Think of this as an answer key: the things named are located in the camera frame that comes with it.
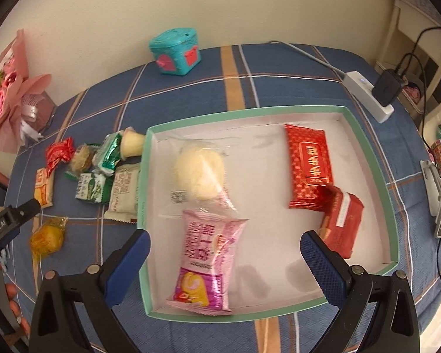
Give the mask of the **person's left hand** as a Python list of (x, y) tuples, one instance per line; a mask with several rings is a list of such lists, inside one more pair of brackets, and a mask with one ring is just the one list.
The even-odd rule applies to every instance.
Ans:
[(7, 321), (11, 318), (13, 329), (20, 336), (28, 337), (30, 335), (30, 325), (23, 317), (20, 305), (15, 301), (17, 295), (17, 287), (13, 283), (6, 283), (4, 280), (3, 269), (0, 265), (0, 311)]

